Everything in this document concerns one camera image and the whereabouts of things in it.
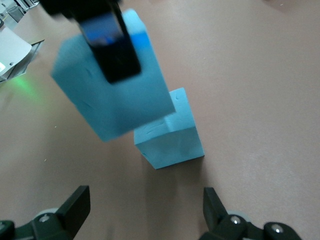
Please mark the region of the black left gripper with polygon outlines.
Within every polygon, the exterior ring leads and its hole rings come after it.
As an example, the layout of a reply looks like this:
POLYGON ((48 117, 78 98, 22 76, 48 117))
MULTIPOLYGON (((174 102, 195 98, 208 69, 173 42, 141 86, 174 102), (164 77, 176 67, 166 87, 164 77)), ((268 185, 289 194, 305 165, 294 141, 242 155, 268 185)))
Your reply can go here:
POLYGON ((118 0, 42 0, 41 6, 50 16, 63 15, 79 22, 80 30, 109 83, 141 72, 118 0))

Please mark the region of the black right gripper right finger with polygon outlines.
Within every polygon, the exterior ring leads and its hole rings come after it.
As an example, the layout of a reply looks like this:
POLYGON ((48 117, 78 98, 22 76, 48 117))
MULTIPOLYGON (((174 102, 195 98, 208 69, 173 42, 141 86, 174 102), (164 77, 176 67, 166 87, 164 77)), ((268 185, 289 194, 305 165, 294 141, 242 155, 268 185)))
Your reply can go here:
POLYGON ((263 240, 263 230, 240 214, 229 214, 212 187, 203 189, 203 215, 208 228, 200 240, 263 240))

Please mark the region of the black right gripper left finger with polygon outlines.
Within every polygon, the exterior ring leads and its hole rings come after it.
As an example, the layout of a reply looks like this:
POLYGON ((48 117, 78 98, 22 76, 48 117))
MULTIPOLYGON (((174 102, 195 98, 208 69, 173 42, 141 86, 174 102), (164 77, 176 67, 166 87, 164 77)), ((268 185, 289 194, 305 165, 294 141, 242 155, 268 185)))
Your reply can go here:
POLYGON ((55 211, 38 214, 14 231, 16 240, 73 240, 91 210, 90 187, 79 186, 55 211))

